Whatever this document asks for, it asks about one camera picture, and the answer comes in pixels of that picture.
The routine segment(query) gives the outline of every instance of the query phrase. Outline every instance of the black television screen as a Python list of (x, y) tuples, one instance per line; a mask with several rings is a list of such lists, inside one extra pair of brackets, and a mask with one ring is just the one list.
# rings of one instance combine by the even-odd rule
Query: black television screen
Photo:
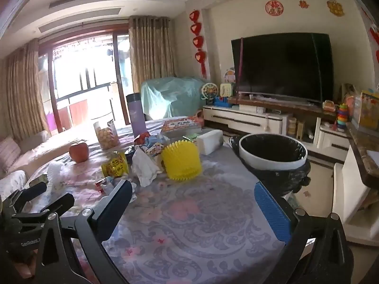
[(333, 61), (327, 34), (282, 33), (232, 40), (240, 92), (323, 102), (333, 99)]

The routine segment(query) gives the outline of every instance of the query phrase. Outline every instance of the purple thermos bottle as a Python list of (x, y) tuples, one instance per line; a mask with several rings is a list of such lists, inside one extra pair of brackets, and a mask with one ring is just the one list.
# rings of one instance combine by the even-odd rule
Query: purple thermos bottle
[(126, 102), (128, 103), (131, 128), (133, 129), (133, 134), (136, 138), (141, 133), (145, 133), (147, 131), (145, 116), (143, 115), (142, 110), (141, 94), (134, 93), (127, 95)]

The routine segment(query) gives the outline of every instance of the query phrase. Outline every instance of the curtain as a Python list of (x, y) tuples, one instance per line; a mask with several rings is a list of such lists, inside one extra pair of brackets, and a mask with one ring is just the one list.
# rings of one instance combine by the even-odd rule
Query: curtain
[(174, 44), (168, 18), (129, 18), (130, 63), (134, 92), (148, 79), (175, 76)]
[(40, 131), (48, 133), (38, 82), (38, 40), (3, 60), (2, 81), (8, 130), (18, 142)]

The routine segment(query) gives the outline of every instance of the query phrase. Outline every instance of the sliding glass door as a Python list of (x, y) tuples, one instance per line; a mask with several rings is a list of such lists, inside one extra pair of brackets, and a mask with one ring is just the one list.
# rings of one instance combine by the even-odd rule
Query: sliding glass door
[(56, 46), (40, 57), (48, 64), (40, 71), (40, 85), (52, 133), (98, 120), (113, 119), (117, 128), (130, 123), (125, 102), (133, 92), (128, 40), (129, 35), (114, 32)]

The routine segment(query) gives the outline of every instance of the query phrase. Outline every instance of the white tissue box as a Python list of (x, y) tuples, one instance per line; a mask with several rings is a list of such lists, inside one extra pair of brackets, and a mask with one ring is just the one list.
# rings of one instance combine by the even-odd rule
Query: white tissue box
[(195, 140), (199, 153), (203, 155), (209, 155), (222, 146), (223, 143), (224, 137), (222, 136), (222, 131), (219, 129), (214, 129), (199, 135)]

